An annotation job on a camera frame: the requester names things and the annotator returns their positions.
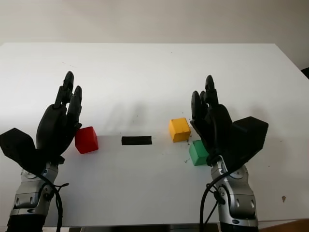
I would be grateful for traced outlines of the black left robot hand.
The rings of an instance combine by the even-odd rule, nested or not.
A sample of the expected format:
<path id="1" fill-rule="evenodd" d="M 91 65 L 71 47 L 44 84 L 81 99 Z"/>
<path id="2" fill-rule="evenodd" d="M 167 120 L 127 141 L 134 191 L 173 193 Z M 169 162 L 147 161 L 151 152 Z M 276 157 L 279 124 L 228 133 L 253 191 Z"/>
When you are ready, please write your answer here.
<path id="1" fill-rule="evenodd" d="M 69 71 L 58 89 L 55 103 L 45 110 L 36 134 L 38 151 L 47 162 L 57 165 L 64 163 L 62 154 L 82 125 L 79 122 L 82 88 L 74 88 L 73 82 L 74 75 Z"/>

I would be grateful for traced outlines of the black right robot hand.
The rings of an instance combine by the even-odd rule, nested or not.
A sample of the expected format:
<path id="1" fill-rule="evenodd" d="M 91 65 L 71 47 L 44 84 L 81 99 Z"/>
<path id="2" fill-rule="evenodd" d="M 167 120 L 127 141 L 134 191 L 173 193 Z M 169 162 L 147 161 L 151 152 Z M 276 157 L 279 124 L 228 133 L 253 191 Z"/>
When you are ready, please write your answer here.
<path id="1" fill-rule="evenodd" d="M 222 160 L 228 170 L 233 166 L 229 160 L 228 140 L 232 120 L 227 108 L 218 101 L 217 90 L 211 75 L 206 77 L 205 90 L 194 91 L 191 97 L 192 127 L 200 136 L 208 152 L 209 166 Z"/>

